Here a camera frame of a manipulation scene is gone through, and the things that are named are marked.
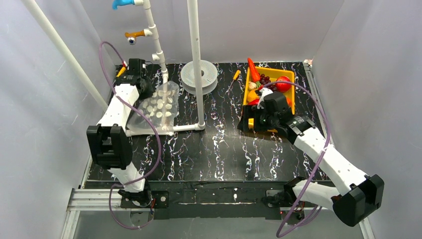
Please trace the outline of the orange toy carrot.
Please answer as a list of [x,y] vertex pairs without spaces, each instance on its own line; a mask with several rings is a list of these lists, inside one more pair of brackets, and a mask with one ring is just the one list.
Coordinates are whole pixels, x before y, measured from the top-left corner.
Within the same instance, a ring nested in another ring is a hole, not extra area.
[[250,75],[252,77],[252,81],[256,84],[260,83],[261,75],[256,70],[254,62],[252,61],[251,58],[247,58],[247,61],[248,61],[248,66],[249,66],[249,70],[250,70]]

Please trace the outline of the clear zip top bag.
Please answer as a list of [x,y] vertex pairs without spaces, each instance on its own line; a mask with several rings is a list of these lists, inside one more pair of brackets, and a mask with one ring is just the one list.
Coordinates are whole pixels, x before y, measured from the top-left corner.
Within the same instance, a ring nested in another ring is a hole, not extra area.
[[148,124],[149,120],[159,135],[174,133],[174,120],[178,113],[179,85],[169,81],[156,88],[153,95],[141,100],[137,109],[146,117],[133,112],[128,119],[127,135],[153,135],[154,131]]

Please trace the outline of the small orange pumpkin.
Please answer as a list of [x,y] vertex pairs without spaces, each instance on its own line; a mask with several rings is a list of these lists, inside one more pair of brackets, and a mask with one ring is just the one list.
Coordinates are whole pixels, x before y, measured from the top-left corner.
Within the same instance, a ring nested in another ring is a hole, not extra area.
[[292,102],[292,100],[291,100],[290,98],[286,98],[286,101],[287,101],[288,106],[289,106],[290,108],[292,108],[292,107],[293,107],[293,102]]

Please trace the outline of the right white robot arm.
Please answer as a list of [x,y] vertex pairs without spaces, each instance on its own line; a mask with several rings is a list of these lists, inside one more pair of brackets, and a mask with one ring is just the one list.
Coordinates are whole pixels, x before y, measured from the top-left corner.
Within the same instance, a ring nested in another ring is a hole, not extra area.
[[328,175],[334,186],[306,183],[296,177],[264,201],[275,207],[292,205],[297,199],[330,209],[347,226],[353,227],[381,207],[385,183],[378,175],[369,176],[350,163],[321,134],[307,116],[295,115],[287,98],[279,92],[263,95],[256,105],[243,105],[237,128],[243,132],[275,130],[300,149]]

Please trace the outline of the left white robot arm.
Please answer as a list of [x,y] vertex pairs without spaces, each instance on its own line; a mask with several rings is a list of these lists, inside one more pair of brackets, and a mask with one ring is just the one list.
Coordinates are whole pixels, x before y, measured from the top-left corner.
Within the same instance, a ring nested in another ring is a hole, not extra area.
[[146,207],[151,195],[132,163],[133,151],[126,135],[126,125],[139,97],[152,96],[153,89],[146,78],[145,60],[132,58],[112,85],[115,94],[96,125],[87,128],[87,138],[93,163],[113,174],[122,185],[119,194],[134,205]]

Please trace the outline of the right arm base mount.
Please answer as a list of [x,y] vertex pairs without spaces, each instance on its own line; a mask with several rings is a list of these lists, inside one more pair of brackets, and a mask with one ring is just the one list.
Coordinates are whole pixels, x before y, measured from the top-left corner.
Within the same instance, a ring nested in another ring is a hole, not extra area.
[[[266,206],[267,209],[270,209],[273,213],[278,211],[278,214],[272,216],[265,216],[267,220],[284,220],[287,217],[288,211],[293,205],[294,201],[297,198],[298,193],[293,191],[293,188],[299,183],[306,183],[306,178],[296,177],[286,184],[283,185],[282,189],[275,190],[270,189],[265,192],[265,196],[261,198],[261,202]],[[304,201],[304,197],[297,203],[294,207],[291,216],[287,220],[288,225],[299,224],[304,226],[310,223],[312,220],[319,215],[322,208],[317,206],[316,209],[311,209],[306,211],[305,207],[310,206],[311,204]]]

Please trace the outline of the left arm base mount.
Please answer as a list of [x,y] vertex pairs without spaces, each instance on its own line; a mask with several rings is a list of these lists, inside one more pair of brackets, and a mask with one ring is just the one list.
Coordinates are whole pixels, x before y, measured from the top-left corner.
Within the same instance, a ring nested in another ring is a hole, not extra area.
[[154,209],[165,209],[169,206],[170,196],[168,191],[144,190],[138,193],[131,193],[120,189],[118,194],[122,196],[121,208],[140,209],[152,207]]

